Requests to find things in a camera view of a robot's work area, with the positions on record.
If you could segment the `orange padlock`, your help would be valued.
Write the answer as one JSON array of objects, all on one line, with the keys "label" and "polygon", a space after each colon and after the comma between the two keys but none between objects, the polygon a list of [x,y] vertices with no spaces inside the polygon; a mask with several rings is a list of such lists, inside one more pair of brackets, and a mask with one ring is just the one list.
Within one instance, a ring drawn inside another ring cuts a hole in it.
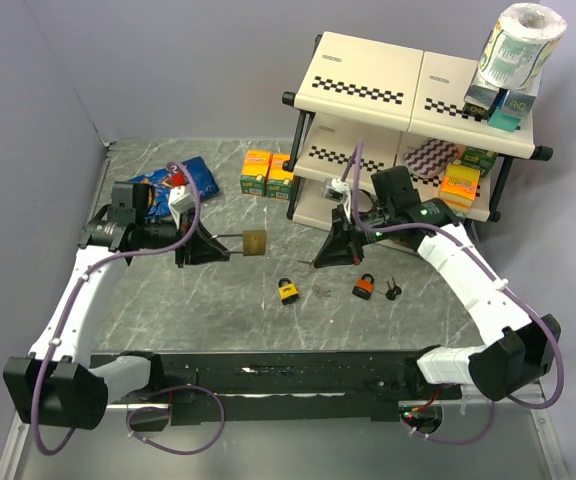
[{"label": "orange padlock", "polygon": [[352,294],[360,299],[369,300],[374,292],[374,276],[363,274],[352,289]]}]

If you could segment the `black-headed keys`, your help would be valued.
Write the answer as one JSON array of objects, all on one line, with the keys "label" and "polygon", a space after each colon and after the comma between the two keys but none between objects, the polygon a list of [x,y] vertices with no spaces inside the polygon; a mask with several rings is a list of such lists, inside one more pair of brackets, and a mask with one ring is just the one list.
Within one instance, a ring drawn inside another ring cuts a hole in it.
[{"label": "black-headed keys", "polygon": [[397,284],[394,278],[386,281],[387,290],[385,292],[385,297],[390,301],[395,301],[401,294],[402,288]]}]

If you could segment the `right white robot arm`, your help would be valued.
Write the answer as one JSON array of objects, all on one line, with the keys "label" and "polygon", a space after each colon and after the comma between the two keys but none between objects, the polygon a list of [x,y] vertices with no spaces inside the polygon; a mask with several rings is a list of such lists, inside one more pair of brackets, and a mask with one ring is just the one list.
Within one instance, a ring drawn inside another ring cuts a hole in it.
[{"label": "right white robot arm", "polygon": [[313,265],[357,265],[365,246],[387,238],[401,240],[425,260],[451,288],[482,343],[475,347],[429,347],[405,373],[406,390],[427,398],[439,385],[471,385],[492,401],[513,398],[525,385],[554,370],[553,405],[564,386],[559,348],[561,328],[552,315],[538,315],[511,291],[470,240],[461,222],[439,198],[422,200],[404,167],[371,177],[376,198],[370,210],[358,206],[357,183],[328,179],[324,195],[336,201],[331,228]]}]

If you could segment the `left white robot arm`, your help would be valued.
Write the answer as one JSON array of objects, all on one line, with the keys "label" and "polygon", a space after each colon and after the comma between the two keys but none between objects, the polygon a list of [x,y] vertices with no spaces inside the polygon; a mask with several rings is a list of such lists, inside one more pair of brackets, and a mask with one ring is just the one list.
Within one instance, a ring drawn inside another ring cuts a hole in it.
[{"label": "left white robot arm", "polygon": [[110,203],[82,229],[71,277],[48,325],[26,356],[8,359],[3,379],[23,422],[92,430],[108,404],[132,392],[145,402],[163,395],[158,354],[124,352],[101,367],[90,365],[112,292],[136,256],[173,252],[183,266],[229,255],[201,224],[195,187],[170,191],[169,220],[146,220],[153,193],[148,184],[114,184]]}]

